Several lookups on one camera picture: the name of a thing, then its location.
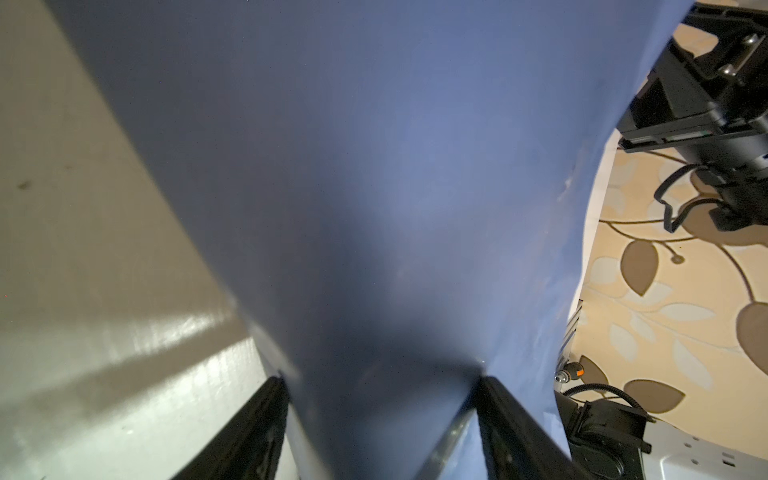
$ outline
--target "black cable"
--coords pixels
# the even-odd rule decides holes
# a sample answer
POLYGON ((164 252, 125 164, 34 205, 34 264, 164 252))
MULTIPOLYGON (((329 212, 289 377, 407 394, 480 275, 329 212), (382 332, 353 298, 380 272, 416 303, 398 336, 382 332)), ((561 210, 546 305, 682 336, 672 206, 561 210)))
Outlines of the black cable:
POLYGON ((629 403, 634 408, 640 409, 643 411, 643 413, 647 414, 647 412, 640 405, 640 403, 637 403, 637 400, 633 399, 624 390, 614 387, 613 385, 606 385, 605 383, 585 383, 584 385, 575 386, 572 389, 568 389, 564 391, 563 395, 573 396, 573 395, 576 395, 577 393, 588 392, 589 390, 597 390, 600 392, 613 393, 614 395, 621 397, 623 400, 626 400, 627 403, 629 403))

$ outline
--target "white wall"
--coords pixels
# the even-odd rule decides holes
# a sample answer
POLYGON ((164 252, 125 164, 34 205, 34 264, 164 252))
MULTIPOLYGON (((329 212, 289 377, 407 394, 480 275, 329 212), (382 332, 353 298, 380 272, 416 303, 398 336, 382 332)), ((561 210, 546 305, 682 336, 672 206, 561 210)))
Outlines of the white wall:
POLYGON ((0 2, 0 478, 170 478, 263 381, 46 7, 0 2))

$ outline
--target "black mount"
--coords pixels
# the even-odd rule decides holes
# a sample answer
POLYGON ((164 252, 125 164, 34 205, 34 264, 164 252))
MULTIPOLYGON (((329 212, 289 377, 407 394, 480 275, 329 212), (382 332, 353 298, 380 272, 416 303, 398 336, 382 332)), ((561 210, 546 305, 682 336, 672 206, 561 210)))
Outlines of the black mount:
POLYGON ((674 147, 700 165, 695 174, 722 200, 710 210, 718 230, 768 225, 768 12, 697 3, 683 23, 717 45, 694 57, 670 40, 619 121, 619 146, 674 147))

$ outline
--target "screw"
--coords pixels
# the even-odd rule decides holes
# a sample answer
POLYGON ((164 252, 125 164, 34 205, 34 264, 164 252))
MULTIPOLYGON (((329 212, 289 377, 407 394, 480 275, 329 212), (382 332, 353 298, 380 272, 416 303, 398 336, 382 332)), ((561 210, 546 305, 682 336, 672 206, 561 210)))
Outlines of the screw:
POLYGON ((741 43, 742 45, 754 45, 758 40, 760 40, 760 37, 757 36, 757 33, 753 33, 742 38, 741 43))
POLYGON ((718 70, 723 75, 726 75, 728 77, 735 77, 736 76, 736 67, 734 67, 731 64, 723 65, 720 67, 720 70, 718 70))

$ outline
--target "blue fabric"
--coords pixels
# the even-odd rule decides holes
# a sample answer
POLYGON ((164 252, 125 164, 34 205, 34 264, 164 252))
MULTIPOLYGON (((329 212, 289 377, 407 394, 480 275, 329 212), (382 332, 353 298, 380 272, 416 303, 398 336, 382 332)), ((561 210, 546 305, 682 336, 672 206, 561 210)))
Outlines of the blue fabric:
MULTIPOLYGON (((594 174, 689 4, 50 1, 284 375, 304 480, 444 461, 482 372, 562 440, 594 174)), ((485 477, 473 427, 445 478, 485 477)))

